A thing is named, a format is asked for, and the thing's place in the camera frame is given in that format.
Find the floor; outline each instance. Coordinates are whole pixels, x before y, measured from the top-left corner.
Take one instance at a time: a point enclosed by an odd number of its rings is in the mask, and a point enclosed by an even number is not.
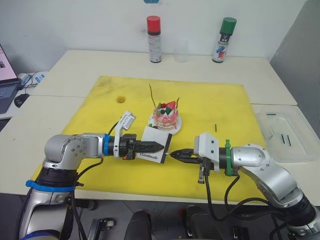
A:
[[[14,227],[22,198],[17,195],[0,193],[0,233],[1,239],[13,240]],[[191,203],[183,202],[160,202],[160,201],[127,201],[127,200],[100,200],[96,210],[89,211],[80,209],[81,221],[86,233],[93,219],[113,218],[116,225],[109,231],[103,232],[100,240],[123,240],[127,225],[132,214],[138,210],[147,210],[151,215],[152,239],[153,240],[175,240],[186,238],[186,233],[182,224],[180,209],[185,209]],[[206,204],[195,204],[207,210]],[[222,205],[214,205],[217,215],[224,214]],[[226,240],[232,238],[232,227],[247,227],[251,240],[268,240],[269,233],[274,228],[269,216],[261,217],[253,221],[238,221],[232,217],[222,223],[217,223],[218,228],[223,232]],[[287,240],[286,230],[282,233],[284,240]],[[79,240],[78,227],[73,224],[71,240]]]

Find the white wall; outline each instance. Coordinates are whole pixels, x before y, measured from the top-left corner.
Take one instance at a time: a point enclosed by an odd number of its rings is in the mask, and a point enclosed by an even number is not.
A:
[[[211,55],[223,17],[238,20],[228,54],[274,55],[305,0],[0,0],[0,43],[17,72],[49,70],[68,49],[147,52],[146,17],[162,23],[162,51],[177,34]]]

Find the laptop screen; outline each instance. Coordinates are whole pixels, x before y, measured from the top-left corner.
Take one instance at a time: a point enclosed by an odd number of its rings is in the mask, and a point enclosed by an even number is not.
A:
[[[16,78],[17,76],[9,63],[4,50],[0,45],[0,81]]]

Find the blue ring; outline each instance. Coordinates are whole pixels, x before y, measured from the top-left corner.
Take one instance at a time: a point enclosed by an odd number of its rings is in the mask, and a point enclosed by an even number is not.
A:
[[[29,188],[34,188],[36,190],[42,191],[42,192],[51,192],[51,193],[67,193],[72,192],[76,189],[75,186],[66,186],[66,187],[52,187],[52,186],[42,186],[37,183],[35,183],[32,180],[26,181],[25,185]]]
[[[110,140],[110,136],[108,134],[105,134],[104,135],[104,138],[103,138],[103,154],[105,156],[108,156],[109,153],[108,153],[108,143],[109,143],[109,140]]]

